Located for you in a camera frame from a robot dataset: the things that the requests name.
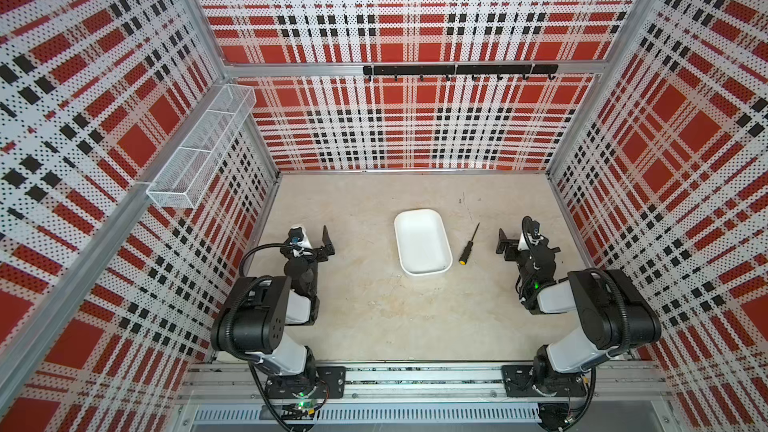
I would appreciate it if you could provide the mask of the aluminium mounting rail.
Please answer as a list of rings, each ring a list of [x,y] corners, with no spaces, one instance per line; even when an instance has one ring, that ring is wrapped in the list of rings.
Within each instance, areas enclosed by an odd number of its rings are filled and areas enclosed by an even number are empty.
[[[335,403],[404,402],[554,402],[581,399],[582,388],[556,396],[524,389],[528,374],[505,373],[517,362],[351,362],[337,364],[342,377],[331,376],[318,387],[322,398],[328,385],[341,395]],[[597,369],[596,401],[655,401],[671,397],[660,369],[643,361],[611,361]],[[243,364],[203,364],[187,373],[179,400],[192,403],[253,403],[259,398],[254,380]]]

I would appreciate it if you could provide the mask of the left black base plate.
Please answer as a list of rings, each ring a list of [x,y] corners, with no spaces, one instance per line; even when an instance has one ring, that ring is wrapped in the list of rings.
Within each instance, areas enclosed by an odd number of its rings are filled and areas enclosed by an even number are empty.
[[[312,366],[299,375],[270,376],[265,392],[270,399],[338,399],[344,395],[346,372],[343,366]]]

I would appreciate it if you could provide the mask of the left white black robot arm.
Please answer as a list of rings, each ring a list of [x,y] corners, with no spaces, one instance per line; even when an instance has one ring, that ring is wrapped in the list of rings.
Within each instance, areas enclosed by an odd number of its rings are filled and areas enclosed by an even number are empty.
[[[285,258],[283,273],[247,275],[246,261],[269,249],[278,250]],[[320,308],[319,265],[334,254],[327,228],[322,230],[321,245],[314,247],[302,226],[291,228],[282,242],[247,251],[238,266],[239,276],[211,328],[214,350],[246,362],[294,397],[310,396],[321,381],[314,354],[292,339],[286,329],[316,322]]]

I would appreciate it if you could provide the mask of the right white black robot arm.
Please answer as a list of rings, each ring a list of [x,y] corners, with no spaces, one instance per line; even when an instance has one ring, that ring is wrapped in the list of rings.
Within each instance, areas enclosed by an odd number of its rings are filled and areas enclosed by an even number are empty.
[[[498,233],[496,253],[518,267],[520,305],[533,315],[573,312],[579,320],[562,339],[539,347],[529,365],[503,370],[510,396],[573,392],[584,374],[661,337],[658,315],[623,271],[587,268],[557,280],[559,252],[537,223],[523,227],[518,238]]]

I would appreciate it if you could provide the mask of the black hook rail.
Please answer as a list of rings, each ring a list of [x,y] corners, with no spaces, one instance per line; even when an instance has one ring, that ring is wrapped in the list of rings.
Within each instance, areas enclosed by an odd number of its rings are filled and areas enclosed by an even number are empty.
[[[531,75],[543,75],[548,78],[554,76],[559,70],[558,64],[507,64],[507,65],[370,65],[363,66],[365,77],[392,77],[405,76],[507,76],[517,75],[527,78]]]

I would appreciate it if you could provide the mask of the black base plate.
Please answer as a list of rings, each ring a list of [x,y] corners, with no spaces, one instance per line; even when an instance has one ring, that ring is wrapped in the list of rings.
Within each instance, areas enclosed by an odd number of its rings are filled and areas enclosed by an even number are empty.
[[[344,395],[346,372],[343,366],[312,366],[299,375],[270,376],[265,392],[270,399],[338,399]]]
[[[502,383],[510,398],[585,398],[587,385],[581,374],[536,372],[532,364],[504,365]]]

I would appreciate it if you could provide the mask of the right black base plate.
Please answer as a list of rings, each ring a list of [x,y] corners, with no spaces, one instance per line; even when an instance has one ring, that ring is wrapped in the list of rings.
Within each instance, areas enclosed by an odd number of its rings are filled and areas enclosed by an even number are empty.
[[[536,372],[532,364],[504,365],[502,383],[510,398],[585,398],[587,385],[581,374]]]

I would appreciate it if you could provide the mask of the black yellow screwdriver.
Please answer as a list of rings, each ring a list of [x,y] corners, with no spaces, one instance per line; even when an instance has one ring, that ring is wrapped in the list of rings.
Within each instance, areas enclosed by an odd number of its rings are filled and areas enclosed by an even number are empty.
[[[475,240],[476,234],[477,234],[477,232],[479,230],[479,227],[480,227],[480,224],[477,224],[475,226],[475,229],[474,229],[474,231],[472,233],[472,236],[467,241],[464,249],[462,250],[462,252],[461,252],[461,254],[459,256],[459,260],[458,260],[460,265],[466,265],[468,263],[469,258],[470,258],[471,253],[472,253],[472,250],[473,250],[473,247],[474,247],[474,240]]]

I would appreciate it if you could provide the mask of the white plastic bin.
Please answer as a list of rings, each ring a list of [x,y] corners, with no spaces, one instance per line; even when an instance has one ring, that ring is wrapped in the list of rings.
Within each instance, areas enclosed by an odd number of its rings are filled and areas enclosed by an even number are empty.
[[[406,275],[440,275],[452,267],[453,254],[442,217],[437,211],[403,211],[394,219],[394,231],[400,266]]]

